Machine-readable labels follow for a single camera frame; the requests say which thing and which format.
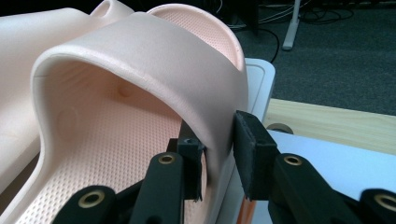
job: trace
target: metal ring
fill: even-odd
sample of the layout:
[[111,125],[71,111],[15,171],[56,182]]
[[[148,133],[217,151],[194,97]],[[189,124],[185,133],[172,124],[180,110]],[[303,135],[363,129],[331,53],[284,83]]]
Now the metal ring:
[[[87,200],[91,196],[96,196],[97,198],[93,201]],[[80,206],[82,208],[94,207],[94,206],[98,205],[99,203],[101,203],[104,198],[105,198],[105,193],[99,189],[96,189],[94,191],[84,194],[84,196],[82,196],[78,200],[78,206]]]
[[283,158],[283,160],[290,164],[290,165],[301,165],[303,164],[303,162],[300,160],[300,158],[295,157],[295,156],[287,156],[285,158]]
[[167,164],[170,164],[170,163],[174,162],[174,161],[175,161],[175,157],[172,156],[172,155],[170,155],[170,154],[165,154],[165,155],[162,155],[162,156],[158,159],[158,161],[159,161],[161,164],[167,165]]
[[377,195],[374,196],[374,199],[379,205],[387,208],[390,211],[396,212],[396,206],[395,205],[389,204],[386,201],[384,201],[384,200],[389,200],[389,201],[392,201],[392,202],[396,203],[396,198],[395,197],[389,196],[387,194],[377,194]]

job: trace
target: slipper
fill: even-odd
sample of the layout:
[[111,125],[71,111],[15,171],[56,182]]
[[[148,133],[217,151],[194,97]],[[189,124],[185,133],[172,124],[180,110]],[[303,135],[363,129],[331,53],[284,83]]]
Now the slipper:
[[240,65],[142,12],[40,55],[32,72],[40,157],[0,222],[49,223],[80,189],[130,187],[185,120],[206,146],[203,201],[186,204],[185,220],[214,223],[233,171],[233,114],[248,107],[244,56],[225,34]]
[[131,15],[115,0],[87,15],[73,8],[0,18],[0,193],[39,151],[30,73],[46,49]]

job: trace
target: black cable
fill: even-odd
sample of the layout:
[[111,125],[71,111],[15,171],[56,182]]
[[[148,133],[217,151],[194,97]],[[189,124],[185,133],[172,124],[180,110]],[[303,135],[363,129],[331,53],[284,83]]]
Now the black cable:
[[[347,11],[349,15],[343,17],[343,15],[341,15],[339,12],[335,10],[328,10],[326,8],[326,9],[321,9],[319,11],[315,11],[314,9],[311,8],[311,10],[307,10],[303,13],[303,15],[300,17],[300,21],[312,25],[324,25],[337,21],[347,20],[354,16],[354,12],[350,9],[344,8],[340,10]],[[335,15],[335,18],[324,20],[324,18],[326,18],[326,16],[330,14]]]

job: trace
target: white platform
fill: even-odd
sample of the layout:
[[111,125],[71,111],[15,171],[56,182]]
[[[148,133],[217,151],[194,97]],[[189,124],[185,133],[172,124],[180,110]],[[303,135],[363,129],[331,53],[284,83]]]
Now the white platform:
[[[365,189],[396,192],[396,156],[270,131],[281,153],[308,159],[330,186],[358,200]],[[267,202],[257,202],[252,223],[272,223]]]

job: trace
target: screw hole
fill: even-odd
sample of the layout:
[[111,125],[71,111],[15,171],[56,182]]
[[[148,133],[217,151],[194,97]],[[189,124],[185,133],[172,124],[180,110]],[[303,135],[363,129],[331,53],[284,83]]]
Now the screw hole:
[[303,164],[303,162],[295,156],[287,156],[283,159],[286,163],[290,164],[290,165],[301,165]]
[[101,203],[104,198],[105,198],[105,193],[97,189],[84,194],[78,200],[78,206],[82,208],[91,208]]

